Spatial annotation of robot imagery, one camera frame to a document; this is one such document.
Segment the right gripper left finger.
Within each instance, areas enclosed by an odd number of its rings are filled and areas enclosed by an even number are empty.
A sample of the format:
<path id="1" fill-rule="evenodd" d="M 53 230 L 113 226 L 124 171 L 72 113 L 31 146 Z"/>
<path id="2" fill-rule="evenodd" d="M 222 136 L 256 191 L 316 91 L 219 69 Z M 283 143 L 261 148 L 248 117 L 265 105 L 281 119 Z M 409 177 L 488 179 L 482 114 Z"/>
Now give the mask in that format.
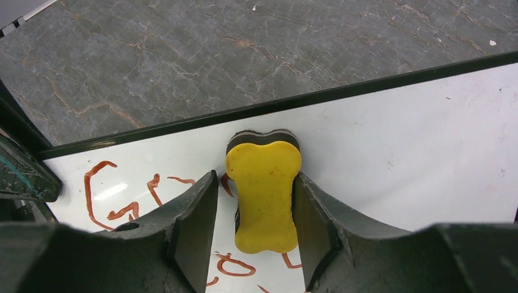
<path id="1" fill-rule="evenodd" d="M 1 223 L 2 292 L 205 292 L 218 180 L 112 231 Z"/>

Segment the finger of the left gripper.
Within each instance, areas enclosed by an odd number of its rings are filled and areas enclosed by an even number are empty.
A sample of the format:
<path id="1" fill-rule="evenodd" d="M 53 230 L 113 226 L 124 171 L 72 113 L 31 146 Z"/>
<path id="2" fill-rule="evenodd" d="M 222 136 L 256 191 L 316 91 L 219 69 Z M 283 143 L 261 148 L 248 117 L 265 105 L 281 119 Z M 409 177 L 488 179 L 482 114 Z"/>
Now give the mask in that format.
<path id="1" fill-rule="evenodd" d="M 2 222 L 57 222 L 48 203 L 57 200 L 62 181 L 37 154 L 50 146 L 1 83 Z"/>

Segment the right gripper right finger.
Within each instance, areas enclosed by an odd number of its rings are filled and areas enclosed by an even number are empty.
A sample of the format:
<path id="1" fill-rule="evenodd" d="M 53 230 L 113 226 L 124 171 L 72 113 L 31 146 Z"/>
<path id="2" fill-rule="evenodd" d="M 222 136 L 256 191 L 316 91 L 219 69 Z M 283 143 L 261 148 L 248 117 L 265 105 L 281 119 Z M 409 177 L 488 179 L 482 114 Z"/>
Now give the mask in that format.
<path id="1" fill-rule="evenodd" d="M 303 173 L 293 183 L 308 292 L 516 292 L 517 225 L 435 224 L 416 232 L 375 220 Z"/>

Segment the yellow bone-shaped eraser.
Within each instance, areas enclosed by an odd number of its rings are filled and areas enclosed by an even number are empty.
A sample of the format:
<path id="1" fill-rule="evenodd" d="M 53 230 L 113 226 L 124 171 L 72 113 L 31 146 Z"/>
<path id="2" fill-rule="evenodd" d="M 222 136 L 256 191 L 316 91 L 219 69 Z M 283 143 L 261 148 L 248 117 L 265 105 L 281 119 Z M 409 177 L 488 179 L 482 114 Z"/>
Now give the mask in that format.
<path id="1" fill-rule="evenodd" d="M 286 129 L 241 131 L 225 151 L 225 174 L 236 186 L 235 245 L 247 254 L 288 253 L 297 246 L 293 183 L 302 167 L 296 136 Z"/>

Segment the white whiteboard with red writing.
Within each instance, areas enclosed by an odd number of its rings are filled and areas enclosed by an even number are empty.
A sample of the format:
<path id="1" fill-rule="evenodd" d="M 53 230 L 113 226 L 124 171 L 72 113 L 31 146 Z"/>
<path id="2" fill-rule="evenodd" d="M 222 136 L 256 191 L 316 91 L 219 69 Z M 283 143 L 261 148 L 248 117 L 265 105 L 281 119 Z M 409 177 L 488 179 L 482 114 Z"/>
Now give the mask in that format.
<path id="1" fill-rule="evenodd" d="M 389 225 L 511 222 L 517 53 L 339 87 L 41 151 L 58 221 L 97 232 L 145 215 L 207 171 L 241 131 L 291 131 L 302 171 Z"/>

